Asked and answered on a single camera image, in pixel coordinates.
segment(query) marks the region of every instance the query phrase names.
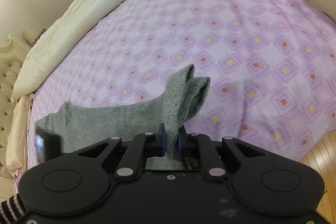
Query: cream pillow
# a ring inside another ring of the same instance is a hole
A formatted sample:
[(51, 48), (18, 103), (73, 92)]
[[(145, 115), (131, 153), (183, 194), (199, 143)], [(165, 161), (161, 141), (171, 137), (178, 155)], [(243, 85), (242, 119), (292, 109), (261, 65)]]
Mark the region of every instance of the cream pillow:
[(16, 170), (26, 171), (27, 162), (27, 130), (30, 116), (31, 96), (24, 95), (16, 104), (13, 121), (7, 142), (6, 167), (14, 177)]

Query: bed sheet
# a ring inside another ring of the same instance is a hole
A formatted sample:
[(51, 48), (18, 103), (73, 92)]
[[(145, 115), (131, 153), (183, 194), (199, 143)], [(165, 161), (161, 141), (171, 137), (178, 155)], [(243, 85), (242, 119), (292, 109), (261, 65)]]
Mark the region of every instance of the bed sheet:
[(126, 0), (37, 90), (34, 122), (65, 100), (108, 107), (150, 100), (189, 63), (211, 77), (187, 132), (235, 136), (298, 160), (336, 120), (335, 23), (304, 0)]

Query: upholstered headboard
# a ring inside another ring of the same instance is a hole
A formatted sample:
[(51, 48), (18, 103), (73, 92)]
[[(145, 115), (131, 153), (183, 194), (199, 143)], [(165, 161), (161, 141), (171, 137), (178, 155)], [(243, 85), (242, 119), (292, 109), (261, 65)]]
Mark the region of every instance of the upholstered headboard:
[(7, 138), (11, 130), (15, 107), (15, 102), (11, 102), (11, 96), (22, 63), (15, 56), (0, 58), (0, 176), (5, 178), (11, 178), (5, 167)]
[(0, 201), (13, 195), (12, 176), (6, 168), (7, 138), (11, 130), (13, 86), (31, 46), (9, 35), (7, 43), (0, 46)]

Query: patterned bedspread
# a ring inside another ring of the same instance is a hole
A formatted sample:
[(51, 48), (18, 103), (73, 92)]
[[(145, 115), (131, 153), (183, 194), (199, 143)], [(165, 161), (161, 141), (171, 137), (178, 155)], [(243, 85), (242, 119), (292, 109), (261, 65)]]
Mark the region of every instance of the patterned bedspread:
[(303, 0), (126, 0), (37, 90), (28, 167), (37, 164), (34, 122), (65, 100), (150, 100), (189, 63), (211, 88), (187, 132), (235, 136), (298, 160), (336, 129), (335, 49), (335, 24)]

